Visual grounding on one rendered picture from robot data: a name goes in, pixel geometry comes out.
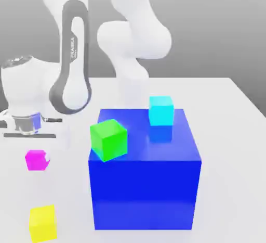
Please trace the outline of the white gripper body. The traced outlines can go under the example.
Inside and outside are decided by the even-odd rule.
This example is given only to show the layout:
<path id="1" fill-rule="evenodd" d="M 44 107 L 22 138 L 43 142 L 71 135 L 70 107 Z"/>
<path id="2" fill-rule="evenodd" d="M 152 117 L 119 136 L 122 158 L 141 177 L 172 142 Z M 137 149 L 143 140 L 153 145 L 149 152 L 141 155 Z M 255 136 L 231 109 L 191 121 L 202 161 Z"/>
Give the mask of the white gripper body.
<path id="1" fill-rule="evenodd" d="M 20 146 L 25 149 L 60 149 L 69 145 L 68 133 L 36 133 L 24 135 L 21 133 L 4 132 L 1 143 L 9 146 Z"/>

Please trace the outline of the small magenta cube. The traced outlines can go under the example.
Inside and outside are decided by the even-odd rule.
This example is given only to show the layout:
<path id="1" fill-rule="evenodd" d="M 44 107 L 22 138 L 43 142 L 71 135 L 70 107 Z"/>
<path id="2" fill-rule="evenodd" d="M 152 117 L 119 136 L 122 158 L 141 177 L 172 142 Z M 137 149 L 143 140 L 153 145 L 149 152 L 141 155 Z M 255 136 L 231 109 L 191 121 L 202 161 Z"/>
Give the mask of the small magenta cube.
<path id="1" fill-rule="evenodd" d="M 44 150 L 29 150 L 25 155 L 26 164 L 29 171 L 45 171 L 49 162 L 44 158 Z"/>

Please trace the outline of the small green cube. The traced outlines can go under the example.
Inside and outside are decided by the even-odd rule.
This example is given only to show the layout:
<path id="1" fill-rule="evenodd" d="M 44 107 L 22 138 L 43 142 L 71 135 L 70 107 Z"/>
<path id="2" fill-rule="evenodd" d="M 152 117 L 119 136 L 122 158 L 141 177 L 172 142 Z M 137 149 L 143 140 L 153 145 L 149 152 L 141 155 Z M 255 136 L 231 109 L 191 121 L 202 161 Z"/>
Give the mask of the small green cube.
<path id="1" fill-rule="evenodd" d="M 90 127 L 91 148 L 103 162 L 128 152 L 127 130 L 115 119 L 105 120 Z"/>

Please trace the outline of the small yellow cube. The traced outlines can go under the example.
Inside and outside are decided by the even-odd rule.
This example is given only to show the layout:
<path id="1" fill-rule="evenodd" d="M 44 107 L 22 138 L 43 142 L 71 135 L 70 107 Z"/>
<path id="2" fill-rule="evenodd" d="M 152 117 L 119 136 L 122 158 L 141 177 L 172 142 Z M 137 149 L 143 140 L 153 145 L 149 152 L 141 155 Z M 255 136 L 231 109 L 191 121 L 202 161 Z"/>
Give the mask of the small yellow cube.
<path id="1" fill-rule="evenodd" d="M 57 218 L 53 204 L 30 210 L 29 231 L 32 243 L 57 239 Z"/>

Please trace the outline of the small cyan cube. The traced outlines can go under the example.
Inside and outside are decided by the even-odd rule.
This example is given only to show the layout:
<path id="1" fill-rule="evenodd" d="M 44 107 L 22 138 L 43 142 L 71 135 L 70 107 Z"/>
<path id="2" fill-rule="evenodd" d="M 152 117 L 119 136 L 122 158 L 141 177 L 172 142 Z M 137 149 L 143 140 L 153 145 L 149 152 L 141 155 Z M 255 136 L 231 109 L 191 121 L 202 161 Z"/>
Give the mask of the small cyan cube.
<path id="1" fill-rule="evenodd" d="M 150 96 L 149 121 L 151 126 L 172 126 L 174 104 L 170 96 Z"/>

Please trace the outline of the large blue box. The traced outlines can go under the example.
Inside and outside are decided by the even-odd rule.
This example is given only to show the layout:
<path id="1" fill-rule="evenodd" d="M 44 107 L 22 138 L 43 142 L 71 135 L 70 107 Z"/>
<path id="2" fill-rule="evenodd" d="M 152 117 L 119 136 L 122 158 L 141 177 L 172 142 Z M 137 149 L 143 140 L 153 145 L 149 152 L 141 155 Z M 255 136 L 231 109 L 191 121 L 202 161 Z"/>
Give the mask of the large blue box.
<path id="1" fill-rule="evenodd" d="M 190 230 L 202 160 L 186 115 L 172 126 L 150 126 L 146 109 L 102 109 L 98 121 L 115 119 L 128 132 L 128 152 L 88 160 L 96 230 Z"/>

